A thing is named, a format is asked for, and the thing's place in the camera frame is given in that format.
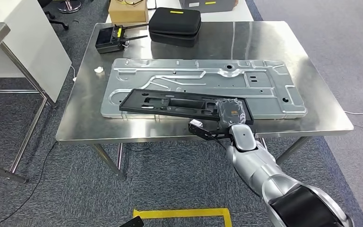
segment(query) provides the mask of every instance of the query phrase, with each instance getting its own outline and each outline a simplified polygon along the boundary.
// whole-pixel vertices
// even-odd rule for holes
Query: cardboard box
[[[139,0],[127,1],[130,3],[138,2]],[[112,0],[108,11],[114,24],[148,22],[147,0],[143,0],[136,5],[129,5],[124,0]]]

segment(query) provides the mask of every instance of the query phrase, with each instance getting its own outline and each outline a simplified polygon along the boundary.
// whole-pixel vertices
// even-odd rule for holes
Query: black plastic tray
[[[216,100],[237,98],[246,113],[245,124],[254,124],[245,98],[214,96],[174,91],[133,89],[122,101],[119,110],[143,114],[158,114],[201,120],[219,121]]]

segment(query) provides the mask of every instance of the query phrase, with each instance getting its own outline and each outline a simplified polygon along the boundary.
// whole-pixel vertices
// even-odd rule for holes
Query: gray carpet
[[[363,112],[363,1],[254,0],[264,20],[286,21],[343,109]],[[354,131],[326,137],[363,209],[363,115]]]
[[[47,9],[56,12],[54,5]],[[54,29],[76,70],[94,24],[105,21],[106,11],[107,3],[95,0],[85,1],[76,14],[55,13],[58,20],[67,21],[71,26],[67,32],[57,25]],[[65,81],[58,108],[44,110],[20,163],[18,173],[29,177],[31,182],[22,185],[0,177],[0,220],[29,196],[39,179],[42,163],[54,144],[54,135],[73,85],[72,74],[70,71]],[[25,86],[21,79],[9,80],[4,85],[10,87],[13,84]],[[40,101],[36,95],[0,95],[1,166],[10,167]],[[277,156],[295,139],[267,140],[267,145]],[[116,157],[116,145],[105,145],[104,148],[111,157]],[[363,227],[362,213],[355,199],[350,193],[341,194],[341,185],[346,187],[346,183],[344,178],[341,179],[330,150],[327,146],[320,148],[318,142],[311,140],[283,163],[282,168],[292,177],[322,188],[354,217],[357,226]],[[116,227],[131,218],[133,209],[223,207],[230,210],[234,227],[271,226],[260,199],[248,190],[227,163],[224,151],[213,142],[127,144],[122,169],[127,172],[124,182],[114,177],[90,146],[56,144],[32,198],[0,226]],[[146,226],[221,227],[223,220],[220,217],[170,218],[147,220]]]

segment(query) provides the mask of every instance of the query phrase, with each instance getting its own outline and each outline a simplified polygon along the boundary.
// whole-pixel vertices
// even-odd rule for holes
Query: stamped metal panel
[[[116,59],[102,116],[169,118],[119,111],[119,104],[133,88],[245,97],[254,119],[293,119],[307,113],[282,61]]]

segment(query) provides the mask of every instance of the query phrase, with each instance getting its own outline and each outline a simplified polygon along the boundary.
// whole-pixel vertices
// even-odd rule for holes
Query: black zipper case
[[[190,9],[158,8],[148,24],[151,40],[193,47],[198,39],[201,13]]]

